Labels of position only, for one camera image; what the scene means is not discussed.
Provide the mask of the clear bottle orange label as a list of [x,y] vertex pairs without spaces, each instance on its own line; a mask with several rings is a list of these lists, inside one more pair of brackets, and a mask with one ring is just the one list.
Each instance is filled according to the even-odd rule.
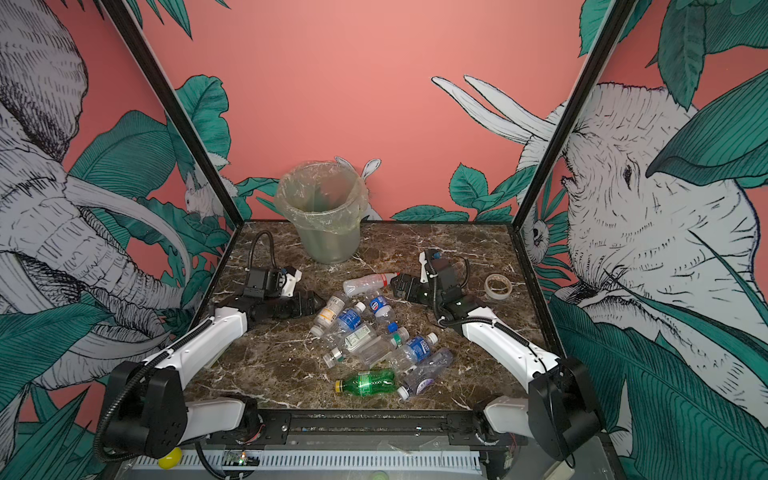
[[334,293],[315,316],[314,325],[309,331],[310,335],[314,338],[322,337],[343,311],[347,300],[348,297],[343,292]]

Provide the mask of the clear bottle purple label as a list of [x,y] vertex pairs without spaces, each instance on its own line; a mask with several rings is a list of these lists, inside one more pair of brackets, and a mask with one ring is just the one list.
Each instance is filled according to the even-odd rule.
[[453,363],[454,355],[448,348],[441,348],[418,364],[401,382],[397,393],[402,400],[421,395]]

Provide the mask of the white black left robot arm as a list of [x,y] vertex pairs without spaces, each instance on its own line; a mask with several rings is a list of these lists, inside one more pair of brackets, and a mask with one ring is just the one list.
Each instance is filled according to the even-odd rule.
[[121,363],[108,379],[94,455],[105,463],[160,459],[181,444],[220,432],[240,445],[254,442],[264,425],[256,400],[239,395],[188,402],[186,386],[259,323],[315,315],[325,303],[310,290],[263,297],[245,289],[216,303],[205,320],[170,346]]

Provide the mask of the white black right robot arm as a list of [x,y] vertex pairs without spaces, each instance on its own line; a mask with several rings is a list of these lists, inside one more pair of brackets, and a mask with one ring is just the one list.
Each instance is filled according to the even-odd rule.
[[556,461],[571,459],[604,428],[587,367],[527,340],[468,293],[468,281],[460,280],[453,265],[436,254],[420,254],[419,275],[392,277],[394,296],[429,307],[439,327],[479,345],[525,388],[525,401],[499,397],[483,407],[493,431],[529,437]]

